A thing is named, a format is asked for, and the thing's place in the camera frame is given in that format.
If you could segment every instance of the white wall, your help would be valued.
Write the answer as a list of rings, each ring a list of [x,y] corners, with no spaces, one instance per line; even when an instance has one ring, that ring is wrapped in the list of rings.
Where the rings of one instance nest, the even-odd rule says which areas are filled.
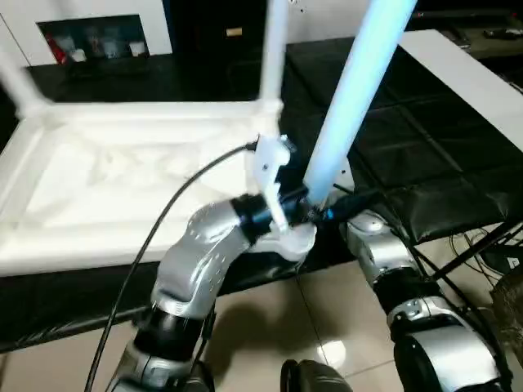
[[[288,41],[355,36],[370,1],[289,0]]]
[[[16,65],[20,67],[29,65],[2,18],[0,18],[0,47],[13,59]]]
[[[37,22],[140,15],[151,55],[171,52],[162,0],[1,0],[0,14],[31,65],[55,64]]]
[[[354,36],[371,0],[288,1],[288,41],[306,42]],[[150,53],[171,52],[161,0],[1,0],[0,13],[31,65],[56,63],[36,25],[49,20],[139,14]],[[15,52],[27,65],[20,50]]]

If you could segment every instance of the black padded surface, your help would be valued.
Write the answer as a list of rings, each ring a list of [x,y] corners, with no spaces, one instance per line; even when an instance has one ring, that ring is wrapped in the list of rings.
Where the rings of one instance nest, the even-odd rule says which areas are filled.
[[[298,147],[292,179],[299,180],[336,87],[350,39],[288,48],[280,121]],[[63,102],[251,100],[259,84],[259,51],[228,60],[155,56],[117,60],[96,68],[31,70],[44,94]],[[16,120],[0,100],[2,137]],[[379,189],[414,243],[457,233],[521,213],[523,161],[479,114],[399,49],[349,157],[356,184]],[[351,259],[336,227],[322,228],[300,273]],[[141,265],[118,320],[148,305],[157,263]],[[0,352],[101,327],[127,266],[0,279]],[[221,294],[295,275],[276,255],[242,255]]]
[[[284,112],[282,129],[304,158],[314,148],[351,42],[289,46],[289,68],[322,108]],[[523,216],[523,153],[401,48],[349,159],[356,186],[380,189],[388,201],[380,211],[399,219],[414,243]]]

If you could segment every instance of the silver robotic arm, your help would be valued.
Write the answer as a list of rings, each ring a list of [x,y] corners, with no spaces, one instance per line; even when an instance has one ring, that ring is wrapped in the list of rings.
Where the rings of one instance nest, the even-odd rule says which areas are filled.
[[[380,216],[363,212],[344,231],[387,314],[406,392],[507,390],[492,347],[437,284],[422,276],[409,249]]]

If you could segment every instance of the red object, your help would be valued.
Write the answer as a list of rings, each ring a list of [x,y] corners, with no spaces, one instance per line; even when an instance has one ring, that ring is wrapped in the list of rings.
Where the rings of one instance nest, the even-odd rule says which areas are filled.
[[[67,54],[61,50],[55,39],[50,34],[46,34],[46,41],[47,45],[51,48],[52,54],[55,55],[58,64],[65,64],[67,62]]]

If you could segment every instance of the white plastic frame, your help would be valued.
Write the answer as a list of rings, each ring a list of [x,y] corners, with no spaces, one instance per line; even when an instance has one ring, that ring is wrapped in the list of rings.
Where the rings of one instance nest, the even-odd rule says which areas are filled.
[[[56,104],[0,52],[20,123],[0,155],[0,275],[131,262],[185,178],[258,134],[277,136],[288,3],[271,0],[260,97],[249,102]],[[248,191],[245,156],[189,189],[145,261],[160,259],[205,203]]]

